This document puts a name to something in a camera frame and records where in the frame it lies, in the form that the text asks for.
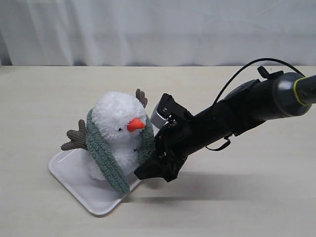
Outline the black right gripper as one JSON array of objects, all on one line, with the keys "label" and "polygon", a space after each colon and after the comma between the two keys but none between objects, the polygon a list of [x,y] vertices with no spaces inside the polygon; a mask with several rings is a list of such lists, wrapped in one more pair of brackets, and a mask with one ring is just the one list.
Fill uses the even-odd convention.
[{"label": "black right gripper", "polygon": [[189,155],[205,147],[205,122],[193,118],[185,123],[174,120],[158,129],[155,136],[156,153],[134,171],[140,180],[163,178],[170,182],[178,173]]}]

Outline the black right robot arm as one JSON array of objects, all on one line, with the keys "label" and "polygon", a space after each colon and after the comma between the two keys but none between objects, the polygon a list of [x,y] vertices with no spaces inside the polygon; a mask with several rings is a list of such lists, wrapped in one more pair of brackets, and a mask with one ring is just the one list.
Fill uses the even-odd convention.
[{"label": "black right robot arm", "polygon": [[253,79],[231,91],[224,99],[192,115],[163,94],[152,116],[159,132],[155,151],[135,170],[138,179],[177,178],[187,157],[231,136],[239,136],[265,121],[304,115],[316,102],[315,76],[276,72],[263,81]]}]

